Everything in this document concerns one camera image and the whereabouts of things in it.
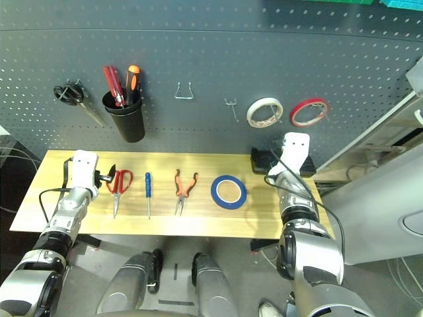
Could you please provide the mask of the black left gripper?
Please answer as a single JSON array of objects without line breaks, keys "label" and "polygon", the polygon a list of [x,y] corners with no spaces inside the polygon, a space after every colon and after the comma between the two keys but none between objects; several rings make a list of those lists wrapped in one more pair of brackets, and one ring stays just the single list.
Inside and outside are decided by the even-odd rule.
[{"label": "black left gripper", "polygon": [[101,175],[99,170],[95,170],[95,184],[101,184],[101,182],[112,183],[116,174],[116,165],[113,164],[110,168],[110,172],[107,175]]}]

